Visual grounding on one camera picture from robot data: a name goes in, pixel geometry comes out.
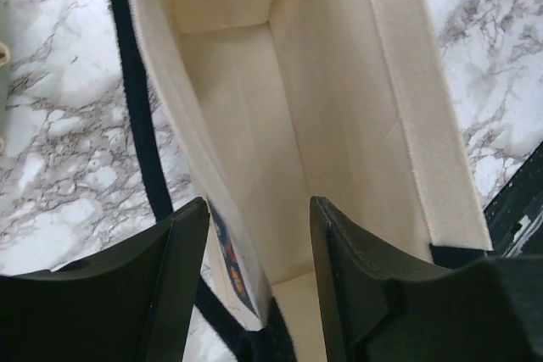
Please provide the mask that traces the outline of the beige canvas tote bag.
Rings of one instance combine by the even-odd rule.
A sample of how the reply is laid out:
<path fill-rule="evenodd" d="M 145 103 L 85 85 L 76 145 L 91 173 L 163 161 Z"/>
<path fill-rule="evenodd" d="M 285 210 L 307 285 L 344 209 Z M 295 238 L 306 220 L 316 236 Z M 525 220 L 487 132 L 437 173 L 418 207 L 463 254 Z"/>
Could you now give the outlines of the beige canvas tote bag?
<path fill-rule="evenodd" d="M 243 323 L 278 361 L 332 359 L 325 201 L 426 266 L 491 249 L 426 0 L 110 2 L 154 215 L 172 200 L 150 89 L 210 210 L 211 324 Z"/>

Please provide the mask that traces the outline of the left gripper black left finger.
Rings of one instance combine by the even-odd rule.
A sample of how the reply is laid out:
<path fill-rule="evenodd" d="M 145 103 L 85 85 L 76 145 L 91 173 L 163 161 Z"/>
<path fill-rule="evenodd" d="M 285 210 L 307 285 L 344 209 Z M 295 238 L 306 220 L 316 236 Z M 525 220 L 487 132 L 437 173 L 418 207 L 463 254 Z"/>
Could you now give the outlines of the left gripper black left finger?
<path fill-rule="evenodd" d="M 182 360 L 209 219 L 195 198 L 59 270 L 3 276 L 2 360 Z"/>

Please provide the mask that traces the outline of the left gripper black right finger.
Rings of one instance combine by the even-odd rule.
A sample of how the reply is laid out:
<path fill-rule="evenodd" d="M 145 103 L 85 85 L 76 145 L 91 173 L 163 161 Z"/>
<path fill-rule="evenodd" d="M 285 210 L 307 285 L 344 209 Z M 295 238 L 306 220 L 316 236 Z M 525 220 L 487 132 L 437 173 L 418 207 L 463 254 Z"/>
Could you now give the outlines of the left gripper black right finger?
<path fill-rule="evenodd" d="M 541 257 L 449 270 L 373 235 L 323 197 L 311 200 L 310 223 L 329 360 L 541 360 Z"/>

